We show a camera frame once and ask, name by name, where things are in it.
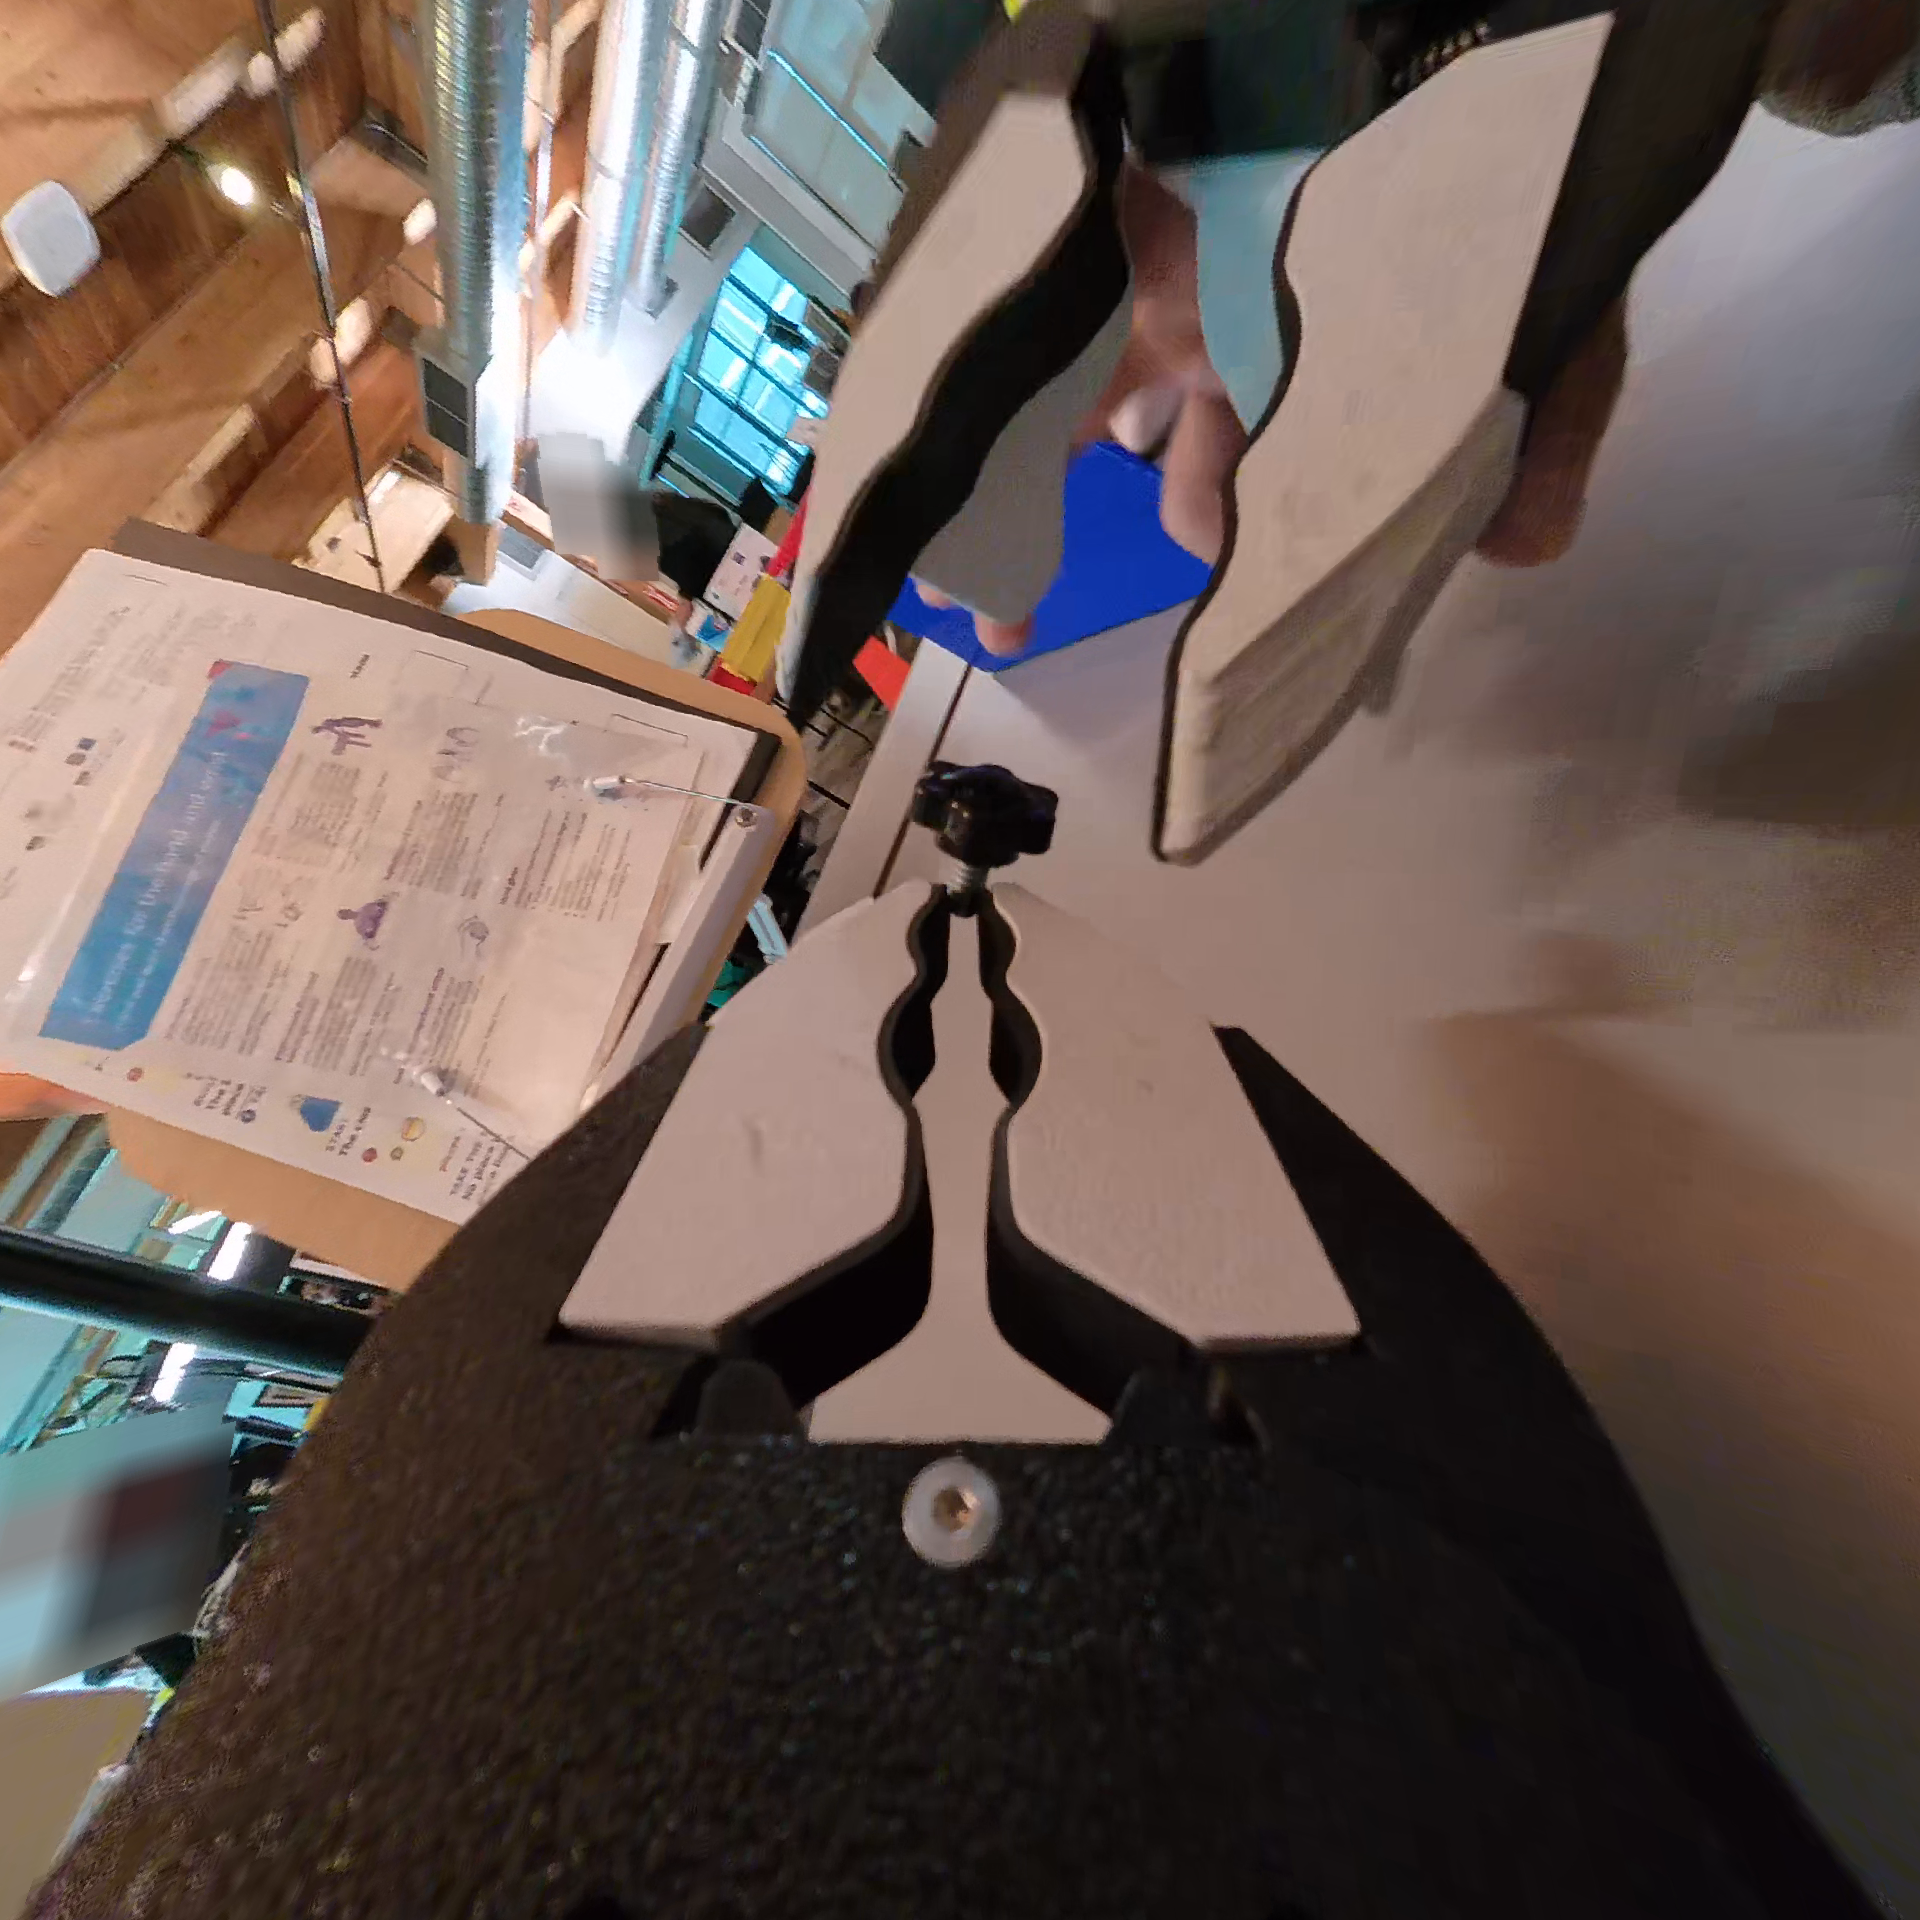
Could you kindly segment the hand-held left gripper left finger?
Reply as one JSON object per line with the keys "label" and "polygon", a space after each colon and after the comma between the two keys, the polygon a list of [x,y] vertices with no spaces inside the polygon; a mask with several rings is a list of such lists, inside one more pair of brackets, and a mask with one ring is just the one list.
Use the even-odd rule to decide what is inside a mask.
{"label": "hand-held left gripper left finger", "polygon": [[906,1220],[918,1104],[893,1026],[925,882],[843,910],[714,1016],[560,1310],[584,1339],[714,1354]]}

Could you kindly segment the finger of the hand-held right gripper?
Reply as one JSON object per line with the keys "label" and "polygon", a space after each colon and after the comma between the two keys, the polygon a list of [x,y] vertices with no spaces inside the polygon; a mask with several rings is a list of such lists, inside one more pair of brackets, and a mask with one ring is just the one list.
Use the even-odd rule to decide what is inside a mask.
{"label": "finger of the hand-held right gripper", "polygon": [[775,657],[816,717],[900,584],[994,624],[1061,567],[1074,432],[1131,338],[1112,87],[1002,90],[866,309],[804,498]]}
{"label": "finger of the hand-held right gripper", "polygon": [[1316,161],[1280,236],[1289,347],[1166,683],[1156,857],[1196,865],[1363,709],[1520,460],[1506,358],[1618,17],[1486,30]]}

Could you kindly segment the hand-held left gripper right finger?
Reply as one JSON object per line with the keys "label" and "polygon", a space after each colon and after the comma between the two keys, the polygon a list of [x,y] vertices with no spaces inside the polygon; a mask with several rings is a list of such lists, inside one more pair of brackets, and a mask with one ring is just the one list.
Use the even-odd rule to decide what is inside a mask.
{"label": "hand-held left gripper right finger", "polygon": [[1007,1113],[1024,1241],[1209,1357],[1359,1332],[1306,1206],[1203,1012],[1027,886],[994,886],[1040,1066]]}

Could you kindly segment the blue plastic bin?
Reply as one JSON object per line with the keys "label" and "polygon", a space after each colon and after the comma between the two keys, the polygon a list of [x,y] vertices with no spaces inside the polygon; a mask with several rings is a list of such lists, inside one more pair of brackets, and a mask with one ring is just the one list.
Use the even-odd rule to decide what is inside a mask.
{"label": "blue plastic bin", "polygon": [[925,636],[973,667],[1002,671],[1086,636],[1191,603],[1212,561],[1190,556],[1161,527],[1161,468],[1120,444],[1099,441],[1074,457],[1061,490],[1061,567],[1044,588],[1027,645],[994,657],[969,611],[935,611],[906,584],[887,615],[900,633]]}

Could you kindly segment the black knob bolt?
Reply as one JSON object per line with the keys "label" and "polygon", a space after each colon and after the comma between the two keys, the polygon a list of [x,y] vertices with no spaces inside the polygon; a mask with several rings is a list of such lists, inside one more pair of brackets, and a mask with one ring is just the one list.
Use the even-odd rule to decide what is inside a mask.
{"label": "black knob bolt", "polygon": [[1007,927],[993,886],[1002,868],[1044,857],[1058,828],[1058,790],[1019,777],[999,761],[931,759],[914,788],[914,824],[931,832],[943,852],[947,920],[977,923],[978,990],[993,1003],[994,1046],[1017,1041],[1027,1016],[1017,1016],[1007,969],[1017,933]]}

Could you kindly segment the grey desk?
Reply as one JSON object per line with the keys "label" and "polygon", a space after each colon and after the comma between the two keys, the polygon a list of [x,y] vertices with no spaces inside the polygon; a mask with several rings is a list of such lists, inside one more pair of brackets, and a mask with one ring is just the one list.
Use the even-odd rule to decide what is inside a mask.
{"label": "grey desk", "polygon": [[1570,556],[1462,561],[1196,868],[1145,847],[1173,630],[925,650],[808,920],[931,865],[925,755],[1056,788],[1032,886],[1481,1248],[1915,1916],[1915,125],[1747,119],[1633,281]]}

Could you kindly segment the person's right hand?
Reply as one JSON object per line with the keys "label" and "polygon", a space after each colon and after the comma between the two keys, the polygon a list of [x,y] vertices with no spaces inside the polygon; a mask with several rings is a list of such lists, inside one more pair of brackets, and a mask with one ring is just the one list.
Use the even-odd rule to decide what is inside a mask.
{"label": "person's right hand", "polygon": [[[1166,473],[1166,531],[1190,556],[1215,561],[1228,531],[1228,485],[1247,427],[1203,347],[1196,242],[1180,236],[1170,254],[1148,254],[1145,242],[1132,242],[1132,266],[1131,340],[1082,438],[1156,457]],[[1481,557],[1541,567],[1573,546],[1596,447],[1626,384],[1626,360],[1630,301],[1612,300],[1561,364],[1554,388],[1531,410],[1516,481],[1476,542]]]}

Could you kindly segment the printed instruction sheet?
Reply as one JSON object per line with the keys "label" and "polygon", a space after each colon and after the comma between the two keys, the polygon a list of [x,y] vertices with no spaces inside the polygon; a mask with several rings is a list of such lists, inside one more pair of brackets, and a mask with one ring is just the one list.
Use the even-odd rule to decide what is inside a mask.
{"label": "printed instruction sheet", "polygon": [[576,1116],[686,832],[754,734],[451,640],[399,667],[215,662],[49,910],[7,1063],[49,1081],[421,1081],[508,1137]]}

